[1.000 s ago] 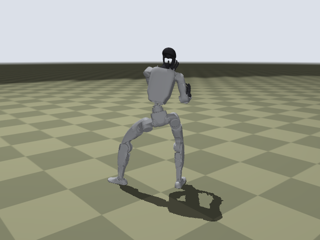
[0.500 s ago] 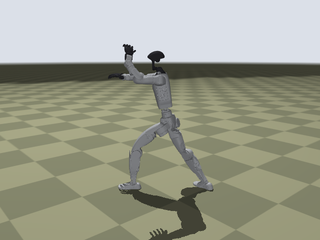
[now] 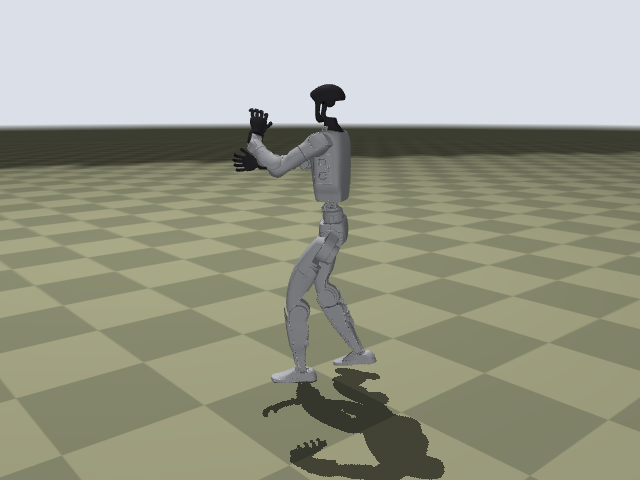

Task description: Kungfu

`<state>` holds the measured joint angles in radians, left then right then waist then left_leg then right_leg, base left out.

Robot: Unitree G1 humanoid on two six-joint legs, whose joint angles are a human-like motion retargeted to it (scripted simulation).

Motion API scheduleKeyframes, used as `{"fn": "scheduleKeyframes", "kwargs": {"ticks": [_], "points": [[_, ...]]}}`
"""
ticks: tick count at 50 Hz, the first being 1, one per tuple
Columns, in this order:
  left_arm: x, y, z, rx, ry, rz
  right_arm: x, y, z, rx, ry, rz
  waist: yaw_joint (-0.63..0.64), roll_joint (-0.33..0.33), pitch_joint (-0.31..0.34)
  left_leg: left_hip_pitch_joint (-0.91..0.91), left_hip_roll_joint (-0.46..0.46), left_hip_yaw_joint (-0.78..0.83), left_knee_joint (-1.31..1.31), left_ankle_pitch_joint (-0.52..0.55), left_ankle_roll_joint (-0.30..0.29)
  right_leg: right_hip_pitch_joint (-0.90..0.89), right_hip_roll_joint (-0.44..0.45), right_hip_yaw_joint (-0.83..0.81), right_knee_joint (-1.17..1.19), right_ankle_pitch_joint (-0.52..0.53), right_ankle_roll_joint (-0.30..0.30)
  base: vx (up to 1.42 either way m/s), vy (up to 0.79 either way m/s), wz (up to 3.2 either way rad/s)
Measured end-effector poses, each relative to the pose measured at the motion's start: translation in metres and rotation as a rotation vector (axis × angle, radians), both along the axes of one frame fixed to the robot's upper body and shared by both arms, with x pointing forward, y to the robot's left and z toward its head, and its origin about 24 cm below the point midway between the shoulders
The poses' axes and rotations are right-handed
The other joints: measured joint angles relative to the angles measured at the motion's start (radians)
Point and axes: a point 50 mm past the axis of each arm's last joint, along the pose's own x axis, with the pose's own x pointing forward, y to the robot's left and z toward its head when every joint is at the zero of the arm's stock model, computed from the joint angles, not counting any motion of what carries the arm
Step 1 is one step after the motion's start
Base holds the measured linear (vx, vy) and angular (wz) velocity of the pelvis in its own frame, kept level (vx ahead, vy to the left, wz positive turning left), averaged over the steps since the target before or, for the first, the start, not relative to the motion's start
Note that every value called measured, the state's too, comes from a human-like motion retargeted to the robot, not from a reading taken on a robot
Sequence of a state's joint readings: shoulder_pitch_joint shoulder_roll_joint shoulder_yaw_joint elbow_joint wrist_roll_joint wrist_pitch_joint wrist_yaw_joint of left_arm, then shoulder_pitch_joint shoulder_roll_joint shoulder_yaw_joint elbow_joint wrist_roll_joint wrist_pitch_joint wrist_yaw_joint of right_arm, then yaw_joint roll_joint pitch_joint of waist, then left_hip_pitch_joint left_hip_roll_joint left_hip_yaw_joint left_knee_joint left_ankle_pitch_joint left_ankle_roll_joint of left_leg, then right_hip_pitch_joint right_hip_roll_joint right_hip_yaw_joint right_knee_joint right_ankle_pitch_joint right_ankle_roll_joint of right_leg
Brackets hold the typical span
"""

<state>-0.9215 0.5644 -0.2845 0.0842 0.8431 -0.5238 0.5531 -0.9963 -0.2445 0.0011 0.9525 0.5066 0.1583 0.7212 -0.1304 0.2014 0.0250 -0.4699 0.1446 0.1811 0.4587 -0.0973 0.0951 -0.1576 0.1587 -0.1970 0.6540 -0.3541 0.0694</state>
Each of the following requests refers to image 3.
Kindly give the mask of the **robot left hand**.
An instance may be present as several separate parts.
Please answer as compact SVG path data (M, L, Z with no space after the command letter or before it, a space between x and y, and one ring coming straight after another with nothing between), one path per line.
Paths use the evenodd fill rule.
M249 131L248 144L251 140L252 133L260 135L263 141L263 136L264 136L263 133L265 133L266 129L272 125L271 121L267 124L268 113L264 114L263 110L259 111L259 109L254 110L253 108L250 108L249 112L251 112L250 125L252 130ZM254 112L255 112L255 117L254 117ZM260 113L260 117L259 117L259 113ZM263 114L265 116L264 118L263 118Z

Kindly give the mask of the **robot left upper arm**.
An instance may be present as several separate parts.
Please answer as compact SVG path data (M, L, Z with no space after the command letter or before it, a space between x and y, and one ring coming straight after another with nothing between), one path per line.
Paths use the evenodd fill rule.
M314 133L298 147L292 149L284 159L279 157L281 165L277 169L266 168L271 176L280 178L312 157L324 155L331 146L333 146L333 142L328 135Z

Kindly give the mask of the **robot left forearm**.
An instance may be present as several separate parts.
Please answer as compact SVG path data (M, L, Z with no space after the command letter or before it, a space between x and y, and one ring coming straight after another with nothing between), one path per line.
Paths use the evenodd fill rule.
M275 156L262 143L260 135L252 133L251 140L247 147L248 151L257 159L257 163L262 167L274 170L281 165L281 159Z

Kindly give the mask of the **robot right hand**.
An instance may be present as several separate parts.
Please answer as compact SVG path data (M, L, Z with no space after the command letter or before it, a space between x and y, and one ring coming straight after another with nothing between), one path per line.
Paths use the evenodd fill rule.
M257 163L257 159L249 154L246 150L244 150L243 148L240 148L240 150L245 153L245 156L242 155L237 155L236 153L233 154L234 157L236 158L241 158L242 160L238 160L233 158L232 161L236 162L236 163L243 163L243 164L236 164L234 163L235 167L244 167L241 169L236 169L237 172L241 172L241 171L252 171L254 169L256 169L257 167L259 169L267 169L266 167L262 167Z

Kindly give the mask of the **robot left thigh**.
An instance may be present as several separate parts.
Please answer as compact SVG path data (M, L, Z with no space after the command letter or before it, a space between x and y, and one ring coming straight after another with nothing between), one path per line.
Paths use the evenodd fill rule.
M339 237L332 232L325 237L317 236L305 249L291 273L286 296L287 313L296 305L304 306L310 315L310 306L302 297L308 292L321 269L320 262L329 265L339 252Z

